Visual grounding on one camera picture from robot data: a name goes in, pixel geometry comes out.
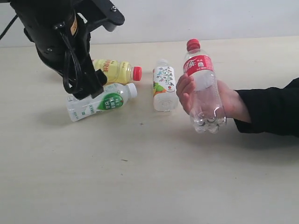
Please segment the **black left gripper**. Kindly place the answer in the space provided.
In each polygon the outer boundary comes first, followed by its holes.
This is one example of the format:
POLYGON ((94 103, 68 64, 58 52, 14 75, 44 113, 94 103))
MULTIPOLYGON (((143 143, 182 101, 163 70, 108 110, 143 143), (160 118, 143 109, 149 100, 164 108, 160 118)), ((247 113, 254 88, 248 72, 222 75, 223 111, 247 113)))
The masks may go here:
POLYGON ((83 77, 78 99, 92 99, 104 91, 107 77, 93 67, 91 32, 103 26, 113 32, 125 17, 110 0, 11 0, 10 6, 35 44, 40 59, 62 77, 83 77))

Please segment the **black sleeved forearm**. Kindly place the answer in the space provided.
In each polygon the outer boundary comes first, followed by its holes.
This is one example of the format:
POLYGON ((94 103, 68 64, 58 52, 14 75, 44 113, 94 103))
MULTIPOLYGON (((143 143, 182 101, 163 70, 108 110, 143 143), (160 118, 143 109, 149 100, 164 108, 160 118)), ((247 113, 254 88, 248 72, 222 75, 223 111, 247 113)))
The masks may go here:
POLYGON ((286 87, 238 90, 248 109, 251 122, 235 119, 241 133, 271 133, 299 136, 299 79, 286 87))

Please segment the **person's open hand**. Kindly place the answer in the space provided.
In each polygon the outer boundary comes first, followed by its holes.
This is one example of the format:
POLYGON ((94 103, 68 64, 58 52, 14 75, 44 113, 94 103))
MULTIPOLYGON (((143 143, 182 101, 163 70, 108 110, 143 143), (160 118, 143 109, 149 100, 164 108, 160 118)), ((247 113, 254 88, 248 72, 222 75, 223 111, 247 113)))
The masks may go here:
MULTIPOLYGON (((223 81, 217 81, 218 90, 224 111, 228 118, 250 123, 249 111, 237 93, 230 89, 223 81)), ((177 82, 177 96, 186 113, 191 111, 190 94, 195 89, 195 81, 192 76, 182 75, 177 82)))

